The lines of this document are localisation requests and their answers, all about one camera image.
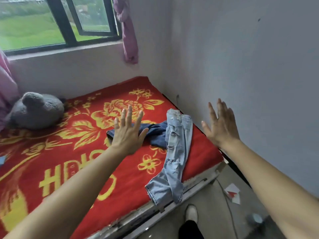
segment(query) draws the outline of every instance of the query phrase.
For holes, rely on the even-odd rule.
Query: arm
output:
[[[121,161],[141,147],[148,129],[138,136],[143,112],[132,127],[132,107],[123,109],[121,126],[114,121],[112,146],[47,197],[5,239],[69,238]]]
[[[319,238],[319,202],[300,185],[248,148],[239,138],[235,116],[218,99],[218,118],[209,103],[211,129],[205,135],[231,157],[288,238]]]

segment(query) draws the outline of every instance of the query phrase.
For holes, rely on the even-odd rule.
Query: bed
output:
[[[0,156],[6,156],[0,168],[0,238],[110,146],[106,131],[113,129],[114,118],[120,117],[128,104],[133,107],[133,120],[139,110],[144,111],[143,123],[160,123],[166,120],[167,110],[174,108],[147,77],[135,77],[68,100],[63,119],[54,127],[0,133]],[[196,126],[193,129],[182,177],[183,199],[214,179],[223,161],[219,150]],[[156,208],[144,187],[161,171],[165,157],[166,150],[151,146],[147,140],[134,155],[126,157],[71,238],[115,238],[129,231],[137,235],[143,230],[138,226],[151,225],[172,210],[176,206],[173,202]]]

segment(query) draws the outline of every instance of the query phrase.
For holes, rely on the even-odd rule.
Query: gray floor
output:
[[[230,167],[225,167],[219,175],[218,181],[223,188],[234,183],[241,190],[241,205],[227,200],[232,211],[238,238],[243,239],[254,229],[247,223],[246,216],[251,213],[258,213],[265,218],[268,213],[249,186]],[[236,239],[227,201],[217,181],[207,185],[185,201],[152,228],[140,235],[139,239],[178,238],[178,229],[184,222],[184,211],[188,204],[196,205],[199,217],[198,227],[205,238]]]

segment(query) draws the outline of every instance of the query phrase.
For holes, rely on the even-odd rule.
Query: sneaker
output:
[[[197,209],[196,206],[193,204],[189,204],[185,210],[185,221],[189,220],[195,221],[196,223],[198,221]]]

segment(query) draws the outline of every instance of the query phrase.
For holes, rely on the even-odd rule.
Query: red blanket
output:
[[[106,131],[131,104],[133,120],[143,110],[143,122],[160,123],[174,106],[151,85],[136,77],[67,102],[63,120],[55,127],[0,134],[0,238],[4,237],[45,197],[108,148]],[[145,141],[107,181],[94,205],[72,235],[83,239],[150,201],[144,186],[163,168],[166,151]],[[222,161],[221,154],[194,126],[183,181]]]

